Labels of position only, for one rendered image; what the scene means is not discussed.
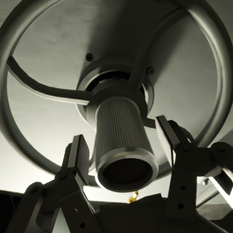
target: metal cylinder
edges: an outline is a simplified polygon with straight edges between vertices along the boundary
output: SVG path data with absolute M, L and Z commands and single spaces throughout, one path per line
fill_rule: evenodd
M 154 181 L 153 155 L 137 105 L 126 97 L 103 101 L 96 112 L 96 181 L 116 192 L 139 190 Z

